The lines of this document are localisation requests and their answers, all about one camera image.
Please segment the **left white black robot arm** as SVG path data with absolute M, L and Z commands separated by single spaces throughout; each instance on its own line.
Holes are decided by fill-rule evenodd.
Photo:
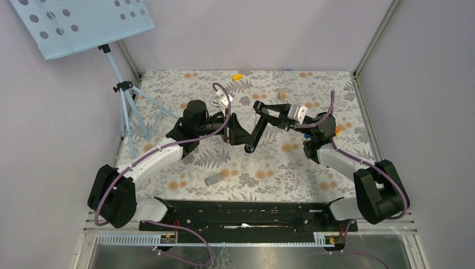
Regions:
M 190 101 L 161 144 L 118 168 L 106 164 L 98 170 L 87 200 L 96 213 L 96 225 L 121 228 L 137 220 L 152 221 L 160 230 L 171 228 L 174 216 L 168 207 L 157 198 L 138 197 L 137 190 L 158 171 L 189 155 L 201 138 L 211 136 L 221 136 L 230 145 L 255 141 L 235 113 L 209 115 L 205 102 Z

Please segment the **black stapler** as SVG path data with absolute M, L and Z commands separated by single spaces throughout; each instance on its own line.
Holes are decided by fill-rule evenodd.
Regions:
M 268 121 L 263 117 L 260 116 L 253 131 L 252 136 L 254 137 L 254 142 L 245 144 L 244 151 L 248 154 L 252 154 L 258 147 L 260 139 L 267 127 Z

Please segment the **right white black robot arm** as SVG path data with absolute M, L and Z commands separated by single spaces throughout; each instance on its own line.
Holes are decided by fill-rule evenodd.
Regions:
M 254 142 L 245 145 L 245 152 L 251 154 L 257 149 L 267 125 L 293 130 L 306 137 L 303 151 L 307 159 L 353 181 L 355 195 L 329 204 L 329 211 L 321 216 L 324 228 L 335 231 L 347 219 L 363 218 L 378 224 L 406 215 L 410 201 L 394 164 L 389 160 L 371 163 L 338 147 L 334 141 L 336 119 L 330 110 L 312 118 L 306 115 L 305 106 L 261 101 L 254 103 L 253 110 L 259 119 L 252 131 Z

